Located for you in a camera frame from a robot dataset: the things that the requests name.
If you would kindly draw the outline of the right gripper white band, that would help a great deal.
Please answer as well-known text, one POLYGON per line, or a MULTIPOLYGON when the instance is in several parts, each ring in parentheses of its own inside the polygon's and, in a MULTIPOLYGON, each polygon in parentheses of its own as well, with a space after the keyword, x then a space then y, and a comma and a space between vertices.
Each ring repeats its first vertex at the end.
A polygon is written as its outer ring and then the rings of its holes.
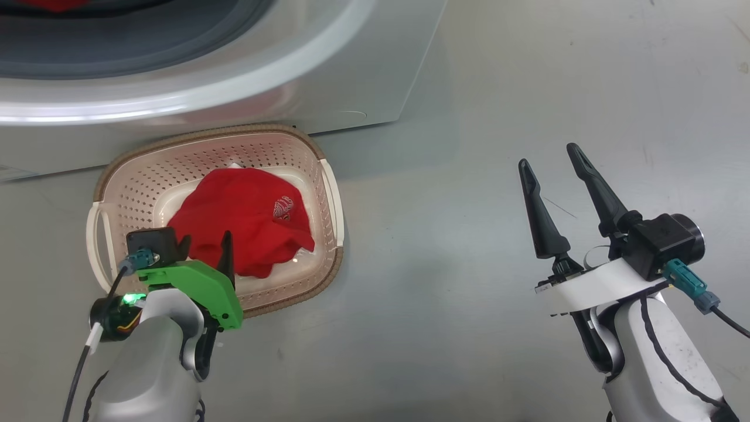
MULTIPOLYGON (((705 255, 700 228, 687 216, 662 214, 642 219, 628 209, 575 142, 566 145, 574 172, 587 187, 598 215, 600 235, 613 242, 622 238, 621 256, 600 266, 566 275, 553 275, 534 291, 546 302, 551 315, 592 309, 616 300, 675 285, 694 298, 705 283, 691 273, 689 264, 705 255)), ((536 257, 567 256, 570 243, 560 235, 546 204, 541 186, 527 159, 518 162, 518 173, 536 257)))

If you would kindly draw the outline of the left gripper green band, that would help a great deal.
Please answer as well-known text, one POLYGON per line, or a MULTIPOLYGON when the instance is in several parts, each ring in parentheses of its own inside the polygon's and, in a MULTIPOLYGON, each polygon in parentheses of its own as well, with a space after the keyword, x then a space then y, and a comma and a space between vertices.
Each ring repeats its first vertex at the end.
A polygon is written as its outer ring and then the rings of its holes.
POLYGON ((184 328, 189 337, 203 336, 206 331, 241 328, 243 316, 235 292, 232 233, 229 230, 223 233, 216 269, 201 261, 186 261, 190 244, 190 235, 182 237, 176 243, 176 261, 162 267, 157 261, 121 261, 107 295, 91 307, 89 341, 127 339, 142 321, 155 316, 160 309, 168 310, 168 305, 158 302, 166 300, 168 294, 187 300, 188 316, 183 318, 184 323, 199 324, 198 328, 184 328), (123 278, 134 274, 147 292, 116 294, 123 278))

